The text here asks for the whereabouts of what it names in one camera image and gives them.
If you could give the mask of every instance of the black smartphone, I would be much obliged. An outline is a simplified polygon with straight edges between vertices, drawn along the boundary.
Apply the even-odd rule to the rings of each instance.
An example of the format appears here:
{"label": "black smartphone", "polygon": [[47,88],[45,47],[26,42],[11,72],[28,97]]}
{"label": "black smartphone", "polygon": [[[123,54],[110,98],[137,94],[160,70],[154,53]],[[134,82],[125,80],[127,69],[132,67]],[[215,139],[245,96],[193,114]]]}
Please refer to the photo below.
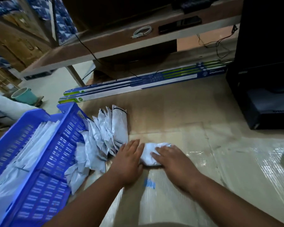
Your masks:
{"label": "black smartphone", "polygon": [[196,26],[202,24],[202,19],[198,16],[189,17],[183,20],[178,20],[169,24],[161,25],[158,27],[159,34],[170,33],[180,29]]}

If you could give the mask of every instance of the blue plastic crate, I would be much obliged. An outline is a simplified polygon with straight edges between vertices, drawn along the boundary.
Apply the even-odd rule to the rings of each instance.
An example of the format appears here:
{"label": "blue plastic crate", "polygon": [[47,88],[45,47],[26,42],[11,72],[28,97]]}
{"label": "blue plastic crate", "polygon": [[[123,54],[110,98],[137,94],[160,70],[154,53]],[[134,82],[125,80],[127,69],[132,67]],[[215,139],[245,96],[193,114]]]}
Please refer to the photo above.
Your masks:
{"label": "blue plastic crate", "polygon": [[76,142],[84,142],[80,116],[86,114],[76,103],[57,105],[62,113],[49,115],[30,110],[0,139],[0,174],[19,153],[41,122],[60,120],[23,184],[15,193],[0,226],[41,226],[61,210],[71,193],[64,172],[74,164]]}

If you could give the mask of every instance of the person's left hand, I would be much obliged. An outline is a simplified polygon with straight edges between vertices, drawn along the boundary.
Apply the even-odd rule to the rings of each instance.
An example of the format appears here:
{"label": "person's left hand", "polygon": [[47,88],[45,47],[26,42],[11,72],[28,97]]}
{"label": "person's left hand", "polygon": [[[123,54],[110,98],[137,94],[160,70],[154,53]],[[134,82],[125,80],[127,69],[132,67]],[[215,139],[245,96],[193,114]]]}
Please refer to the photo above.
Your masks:
{"label": "person's left hand", "polygon": [[144,143],[132,140],[123,144],[114,158],[108,173],[117,179],[122,187],[134,183],[142,174],[143,166],[139,164]]}

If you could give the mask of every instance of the black cable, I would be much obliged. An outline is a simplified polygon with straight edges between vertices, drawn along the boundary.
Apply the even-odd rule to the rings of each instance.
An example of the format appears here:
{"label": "black cable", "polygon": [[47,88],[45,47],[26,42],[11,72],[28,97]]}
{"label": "black cable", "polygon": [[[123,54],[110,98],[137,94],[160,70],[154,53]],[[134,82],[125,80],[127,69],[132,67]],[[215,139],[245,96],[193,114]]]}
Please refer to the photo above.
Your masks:
{"label": "black cable", "polygon": [[[213,47],[216,47],[216,54],[217,54],[217,56],[218,56],[220,59],[223,59],[224,57],[228,56],[228,54],[230,53],[230,50],[227,49],[227,48],[225,48],[225,47],[223,46],[223,44],[221,43],[221,41],[223,41],[224,39],[229,38],[229,37],[231,37],[232,35],[234,35],[235,31],[237,31],[237,30],[238,30],[237,26],[234,25],[233,28],[232,28],[232,30],[231,30],[231,35],[229,35],[229,36],[227,36],[227,37],[224,37],[224,38],[221,38],[221,39],[219,39],[219,40],[217,40],[217,41],[208,42],[208,43],[206,43],[206,44],[204,44],[204,42],[203,42],[202,39],[200,38],[200,35],[197,34],[197,37],[199,38],[198,43],[199,43],[199,45],[203,45],[205,48],[213,48]],[[208,44],[211,44],[211,43],[214,43],[214,42],[216,43],[214,46],[212,46],[212,47],[207,46]],[[219,46],[219,45],[221,45],[224,49],[226,49],[226,50],[228,51],[228,53],[227,53],[225,56],[223,56],[223,57],[220,57],[220,55],[219,55],[219,53],[218,53],[218,46]]]}
{"label": "black cable", "polygon": [[[77,39],[80,41],[80,43],[93,55],[93,57],[95,58],[96,61],[98,61],[100,64],[102,64],[102,65],[104,65],[104,66],[106,66],[106,67],[109,67],[110,70],[112,70],[113,72],[115,72],[110,66],[101,63],[101,62],[95,57],[95,55],[92,53],[92,51],[91,51],[88,47],[86,47],[85,44],[82,43],[82,41],[79,39],[79,37],[78,37],[76,34],[75,34],[75,36],[76,36]],[[136,74],[132,73],[131,71],[128,70],[128,72],[130,72],[131,74],[133,74],[135,77],[137,77],[137,78],[143,80],[143,78],[138,77]]]}

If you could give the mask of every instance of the crompton logo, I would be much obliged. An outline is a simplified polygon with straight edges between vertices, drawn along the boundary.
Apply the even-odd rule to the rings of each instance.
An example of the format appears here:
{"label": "crompton logo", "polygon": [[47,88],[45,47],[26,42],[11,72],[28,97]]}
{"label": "crompton logo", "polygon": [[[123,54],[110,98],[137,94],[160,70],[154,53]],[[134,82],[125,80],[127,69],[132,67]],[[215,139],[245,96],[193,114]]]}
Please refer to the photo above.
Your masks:
{"label": "crompton logo", "polygon": [[217,73],[217,72],[224,72],[224,69],[222,69],[220,71],[209,72],[209,74],[214,74],[214,73]]}

